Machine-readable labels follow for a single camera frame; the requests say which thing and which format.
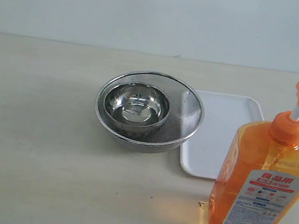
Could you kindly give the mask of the orange soap pump bottle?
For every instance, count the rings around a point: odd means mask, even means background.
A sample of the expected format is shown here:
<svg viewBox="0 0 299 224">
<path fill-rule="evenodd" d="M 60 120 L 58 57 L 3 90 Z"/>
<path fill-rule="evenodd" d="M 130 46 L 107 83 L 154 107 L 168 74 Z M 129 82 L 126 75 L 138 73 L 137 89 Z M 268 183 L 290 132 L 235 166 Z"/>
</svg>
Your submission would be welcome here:
<svg viewBox="0 0 299 224">
<path fill-rule="evenodd" d="M 207 224 L 278 224 L 299 199 L 297 104 L 236 131 L 210 192 Z"/>
</svg>

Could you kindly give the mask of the small stainless steel bowl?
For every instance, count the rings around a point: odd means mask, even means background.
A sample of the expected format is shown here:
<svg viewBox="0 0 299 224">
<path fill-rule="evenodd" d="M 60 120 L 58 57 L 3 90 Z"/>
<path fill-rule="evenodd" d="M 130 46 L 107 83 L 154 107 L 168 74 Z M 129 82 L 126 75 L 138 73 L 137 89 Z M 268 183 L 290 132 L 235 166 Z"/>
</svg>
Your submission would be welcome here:
<svg viewBox="0 0 299 224">
<path fill-rule="evenodd" d="M 170 101 L 154 85 L 133 82 L 109 90 L 104 109 L 109 123 L 120 132 L 148 134 L 167 121 Z"/>
</svg>

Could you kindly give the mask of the large steel mesh basin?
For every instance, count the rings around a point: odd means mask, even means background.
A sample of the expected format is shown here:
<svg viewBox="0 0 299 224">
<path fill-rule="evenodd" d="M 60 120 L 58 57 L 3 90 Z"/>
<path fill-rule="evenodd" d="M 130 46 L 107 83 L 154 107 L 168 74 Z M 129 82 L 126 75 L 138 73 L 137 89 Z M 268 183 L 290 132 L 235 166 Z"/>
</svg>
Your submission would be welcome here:
<svg viewBox="0 0 299 224">
<path fill-rule="evenodd" d="M 160 89 L 170 101 L 167 121 L 148 134 L 120 132 L 106 117 L 104 98 L 115 86 L 146 83 Z M 197 92 L 176 77 L 154 71 L 133 71 L 111 79 L 102 86 L 95 100 L 99 122 L 120 144 L 141 153 L 161 153 L 177 148 L 198 131 L 204 120 L 204 106 Z"/>
</svg>

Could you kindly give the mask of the white rectangular plastic tray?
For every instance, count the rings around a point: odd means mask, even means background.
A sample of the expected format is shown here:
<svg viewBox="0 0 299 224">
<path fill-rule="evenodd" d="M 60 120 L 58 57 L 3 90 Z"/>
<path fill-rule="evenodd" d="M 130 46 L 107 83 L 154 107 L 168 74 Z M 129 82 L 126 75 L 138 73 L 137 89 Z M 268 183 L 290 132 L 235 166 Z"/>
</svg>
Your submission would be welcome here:
<svg viewBox="0 0 299 224">
<path fill-rule="evenodd" d="M 237 129 L 264 120 L 257 100 L 220 92 L 197 91 L 204 106 L 198 131 L 180 147 L 180 165 L 193 177 L 216 179 Z"/>
</svg>

